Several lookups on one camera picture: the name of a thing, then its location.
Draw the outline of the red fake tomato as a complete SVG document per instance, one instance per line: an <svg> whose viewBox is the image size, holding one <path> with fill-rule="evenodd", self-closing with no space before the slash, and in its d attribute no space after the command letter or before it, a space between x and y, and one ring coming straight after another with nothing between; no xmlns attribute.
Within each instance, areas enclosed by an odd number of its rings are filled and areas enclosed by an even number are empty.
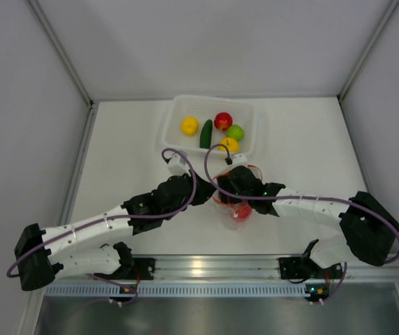
<svg viewBox="0 0 399 335"><path fill-rule="evenodd" d="M237 222L246 221L252 215L252 208L248 204L242 204L234 209L233 220Z"/></svg>

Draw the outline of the clear zip top bag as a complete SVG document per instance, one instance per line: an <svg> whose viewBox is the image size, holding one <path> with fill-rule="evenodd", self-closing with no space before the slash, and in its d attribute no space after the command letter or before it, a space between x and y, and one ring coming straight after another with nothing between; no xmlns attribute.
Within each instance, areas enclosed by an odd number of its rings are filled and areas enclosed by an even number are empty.
<svg viewBox="0 0 399 335"><path fill-rule="evenodd" d="M252 215L252 208L246 202L238 204L222 202L219 191L215 191L212 200L218 217L220 217L224 227L229 230L241 230Z"/></svg>

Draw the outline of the yellow fake apple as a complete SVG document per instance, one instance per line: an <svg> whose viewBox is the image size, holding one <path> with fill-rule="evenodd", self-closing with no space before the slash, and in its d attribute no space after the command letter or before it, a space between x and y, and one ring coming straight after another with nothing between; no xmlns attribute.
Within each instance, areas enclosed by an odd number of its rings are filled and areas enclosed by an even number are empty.
<svg viewBox="0 0 399 335"><path fill-rule="evenodd" d="M232 137L225 137L221 140L219 150L225 151L228 149L230 152L239 152L239 142Z"/></svg>

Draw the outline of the light green fake vegetable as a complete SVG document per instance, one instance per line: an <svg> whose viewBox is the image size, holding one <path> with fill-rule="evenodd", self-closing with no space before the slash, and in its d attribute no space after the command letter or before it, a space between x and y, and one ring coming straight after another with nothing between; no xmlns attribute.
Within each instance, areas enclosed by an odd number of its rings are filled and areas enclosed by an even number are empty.
<svg viewBox="0 0 399 335"><path fill-rule="evenodd" d="M233 124L232 126L230 126L227 131L226 131L226 136L233 138L234 140L236 140L237 142L241 141L244 136L245 136L245 131L244 129L237 125L237 124Z"/></svg>

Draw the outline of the green fake cucumber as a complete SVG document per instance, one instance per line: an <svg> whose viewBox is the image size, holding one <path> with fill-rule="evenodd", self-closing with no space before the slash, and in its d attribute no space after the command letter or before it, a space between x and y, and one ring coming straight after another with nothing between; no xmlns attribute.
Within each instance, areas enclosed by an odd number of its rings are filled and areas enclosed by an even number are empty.
<svg viewBox="0 0 399 335"><path fill-rule="evenodd" d="M199 138L199 147L201 149L209 149L211 146L212 139L212 130L213 130L213 121L208 119L201 129L201 134Z"/></svg>

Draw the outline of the red fake apple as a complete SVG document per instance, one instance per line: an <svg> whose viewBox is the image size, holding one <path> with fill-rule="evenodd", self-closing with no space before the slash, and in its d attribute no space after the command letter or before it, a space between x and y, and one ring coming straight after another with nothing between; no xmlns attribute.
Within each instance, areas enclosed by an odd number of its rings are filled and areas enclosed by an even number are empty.
<svg viewBox="0 0 399 335"><path fill-rule="evenodd" d="M228 112L216 114L214 126L217 130L226 132L233 125L233 117Z"/></svg>

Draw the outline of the yellow fake lemon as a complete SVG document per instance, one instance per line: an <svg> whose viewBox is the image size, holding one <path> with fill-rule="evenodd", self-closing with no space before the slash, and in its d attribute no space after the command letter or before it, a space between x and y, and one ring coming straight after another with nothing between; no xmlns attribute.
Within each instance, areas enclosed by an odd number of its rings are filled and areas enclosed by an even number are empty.
<svg viewBox="0 0 399 335"><path fill-rule="evenodd" d="M182 120L181 131L184 135L193 136L198 132L199 122L195 117L186 117Z"/></svg>

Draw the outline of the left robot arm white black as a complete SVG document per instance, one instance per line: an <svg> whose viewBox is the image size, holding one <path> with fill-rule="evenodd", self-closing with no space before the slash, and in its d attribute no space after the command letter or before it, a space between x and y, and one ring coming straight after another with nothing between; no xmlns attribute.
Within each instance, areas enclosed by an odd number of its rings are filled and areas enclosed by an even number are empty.
<svg viewBox="0 0 399 335"><path fill-rule="evenodd" d="M28 225L14 249L18 273L9 269L7 276L18 277L25 292L83 274L127 278L134 260L126 239L160 228L188 206L205 204L214 191L211 183L185 173L93 218L52 228Z"/></svg>

